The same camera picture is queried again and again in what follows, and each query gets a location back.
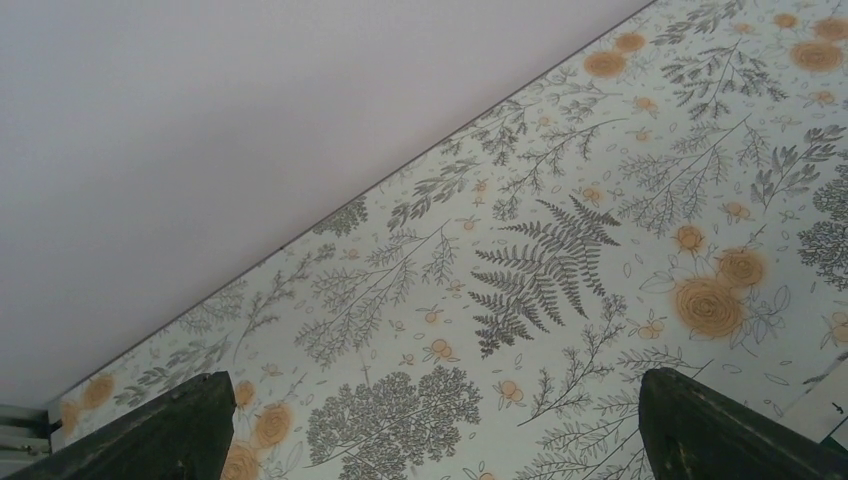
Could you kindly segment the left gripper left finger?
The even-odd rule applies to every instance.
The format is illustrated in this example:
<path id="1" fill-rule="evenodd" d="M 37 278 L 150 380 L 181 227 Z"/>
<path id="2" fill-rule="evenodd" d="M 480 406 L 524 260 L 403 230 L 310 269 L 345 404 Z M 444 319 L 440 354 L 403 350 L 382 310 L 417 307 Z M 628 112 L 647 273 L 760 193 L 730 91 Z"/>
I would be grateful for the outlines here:
<path id="1" fill-rule="evenodd" d="M 235 409 L 227 372 L 199 374 L 9 477 L 217 480 Z"/>

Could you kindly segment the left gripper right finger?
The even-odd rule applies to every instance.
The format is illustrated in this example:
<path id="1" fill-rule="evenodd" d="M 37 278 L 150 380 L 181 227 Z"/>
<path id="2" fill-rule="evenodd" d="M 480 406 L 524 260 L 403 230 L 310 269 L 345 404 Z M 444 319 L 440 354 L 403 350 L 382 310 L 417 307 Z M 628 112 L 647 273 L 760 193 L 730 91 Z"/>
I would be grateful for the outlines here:
<path id="1" fill-rule="evenodd" d="M 845 479 L 847 455 L 671 368 L 647 371 L 639 433 L 656 479 Z"/>

